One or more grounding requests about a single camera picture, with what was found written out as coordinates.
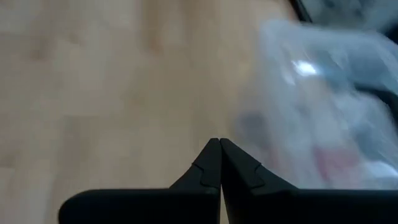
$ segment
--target plastic bag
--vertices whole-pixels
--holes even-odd
[[[257,94],[235,127],[243,148],[300,188],[398,188],[389,107],[355,89],[397,94],[398,47],[377,34],[272,22],[259,49]]]

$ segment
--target clear plastic bag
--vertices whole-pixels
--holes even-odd
[[[268,24],[251,86],[257,94],[236,120],[242,147],[297,187],[398,188],[389,107],[355,89],[398,93],[393,49],[377,34]]]

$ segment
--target plastic packaging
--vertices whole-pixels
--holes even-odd
[[[378,34],[268,24],[256,91],[236,120],[243,148],[300,188],[398,188],[390,109],[355,88],[397,94],[394,49]]]

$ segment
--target blurry object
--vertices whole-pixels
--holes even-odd
[[[327,27],[376,30],[392,40],[398,28],[398,1],[290,0],[299,19]]]
[[[398,94],[396,48],[377,34],[269,23],[256,92],[237,121],[242,144],[254,142],[247,152],[300,188],[396,189],[389,107],[357,90]]]

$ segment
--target wooden floor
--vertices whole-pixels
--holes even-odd
[[[289,5],[0,0],[0,223],[56,223],[82,190],[168,187],[209,138],[233,138],[271,18]]]

